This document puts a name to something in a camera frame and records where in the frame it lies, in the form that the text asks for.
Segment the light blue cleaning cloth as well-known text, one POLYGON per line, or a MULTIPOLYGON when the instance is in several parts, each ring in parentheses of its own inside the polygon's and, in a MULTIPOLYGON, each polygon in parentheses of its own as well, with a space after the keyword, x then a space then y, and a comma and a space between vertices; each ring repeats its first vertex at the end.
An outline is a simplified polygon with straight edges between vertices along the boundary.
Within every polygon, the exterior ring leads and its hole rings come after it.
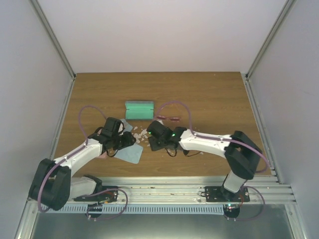
POLYGON ((143 149, 144 148, 142 146, 134 144, 132 146, 119 150, 114 157, 128 163, 138 164, 143 149))

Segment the pink tinted sunglasses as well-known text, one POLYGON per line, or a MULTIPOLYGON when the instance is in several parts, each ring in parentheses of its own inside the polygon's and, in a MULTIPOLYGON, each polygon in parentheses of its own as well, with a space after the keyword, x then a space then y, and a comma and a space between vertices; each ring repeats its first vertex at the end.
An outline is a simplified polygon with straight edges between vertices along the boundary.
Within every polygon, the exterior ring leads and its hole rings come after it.
POLYGON ((156 116, 156 120, 168 120, 171 122, 180 122, 181 118, 180 117, 166 117, 166 116, 158 115, 158 116, 156 116))

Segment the teal glasses case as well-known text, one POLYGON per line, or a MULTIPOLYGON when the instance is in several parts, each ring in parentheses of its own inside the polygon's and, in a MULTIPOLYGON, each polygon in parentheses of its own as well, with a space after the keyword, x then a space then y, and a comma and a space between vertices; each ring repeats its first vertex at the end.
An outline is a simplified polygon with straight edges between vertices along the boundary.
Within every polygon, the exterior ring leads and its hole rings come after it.
POLYGON ((126 120, 152 120, 154 118, 153 101, 126 101, 126 120))

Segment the black aviator sunglasses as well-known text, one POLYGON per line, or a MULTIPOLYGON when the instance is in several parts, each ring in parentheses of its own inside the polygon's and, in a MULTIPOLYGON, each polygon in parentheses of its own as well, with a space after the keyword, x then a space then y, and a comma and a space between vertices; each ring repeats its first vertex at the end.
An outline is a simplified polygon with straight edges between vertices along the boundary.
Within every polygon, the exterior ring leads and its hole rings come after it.
POLYGON ((170 156, 170 157, 176 157, 178 152, 182 152, 182 154, 185 157, 193 157, 193 156, 196 156, 198 154, 203 154, 202 151, 195 151, 194 153, 191 153, 190 150, 185 150, 185 149, 181 149, 181 148, 165 147, 164 149, 165 149, 166 153, 168 154, 168 156, 170 156))

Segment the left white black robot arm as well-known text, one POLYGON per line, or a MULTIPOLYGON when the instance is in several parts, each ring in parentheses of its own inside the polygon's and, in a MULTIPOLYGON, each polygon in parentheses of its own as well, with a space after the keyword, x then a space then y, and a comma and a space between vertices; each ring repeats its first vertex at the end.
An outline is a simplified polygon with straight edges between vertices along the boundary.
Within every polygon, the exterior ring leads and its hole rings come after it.
POLYGON ((85 141, 64 156, 40 161, 28 196, 37 201, 38 210, 60 210, 69 200, 103 201, 102 181, 91 175, 73 179, 73 175, 88 162, 111 150, 119 152, 133 146, 136 139, 125 131, 124 123, 109 117, 105 125, 85 137, 85 141))

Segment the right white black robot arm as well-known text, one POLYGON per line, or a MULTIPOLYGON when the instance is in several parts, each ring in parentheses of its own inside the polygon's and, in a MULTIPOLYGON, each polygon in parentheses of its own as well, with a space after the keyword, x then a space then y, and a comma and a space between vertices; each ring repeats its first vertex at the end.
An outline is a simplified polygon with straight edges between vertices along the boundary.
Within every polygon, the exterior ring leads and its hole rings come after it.
POLYGON ((148 128, 152 151, 165 149, 168 153, 182 151, 188 156, 190 151, 200 151, 226 159, 230 167, 217 195, 223 201, 235 202, 240 199, 239 192, 248 180, 254 178, 262 156, 261 149, 243 132, 235 131, 229 135, 200 134, 185 127, 170 129, 158 121, 148 128))

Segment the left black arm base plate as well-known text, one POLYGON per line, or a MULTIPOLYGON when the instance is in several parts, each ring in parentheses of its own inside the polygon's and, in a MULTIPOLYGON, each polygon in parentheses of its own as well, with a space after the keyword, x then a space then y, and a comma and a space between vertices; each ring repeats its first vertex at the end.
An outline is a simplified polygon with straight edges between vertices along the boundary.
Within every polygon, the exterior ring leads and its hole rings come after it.
POLYGON ((101 191, 107 192, 95 195, 95 196, 80 196, 77 198, 74 198, 73 201, 75 202, 98 202, 98 203, 111 203, 116 202, 118 197, 118 186, 102 186, 101 189, 96 189, 94 191, 94 194, 97 194, 101 191))

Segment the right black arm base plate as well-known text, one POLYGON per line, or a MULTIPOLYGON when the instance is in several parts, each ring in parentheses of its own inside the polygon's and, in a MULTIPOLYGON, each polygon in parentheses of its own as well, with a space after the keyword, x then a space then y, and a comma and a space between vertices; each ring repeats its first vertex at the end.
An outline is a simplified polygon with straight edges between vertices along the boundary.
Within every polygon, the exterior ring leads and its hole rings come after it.
POLYGON ((206 202, 250 202, 248 189, 240 189, 236 193, 225 190, 222 186, 206 186, 204 191, 199 193, 206 202))

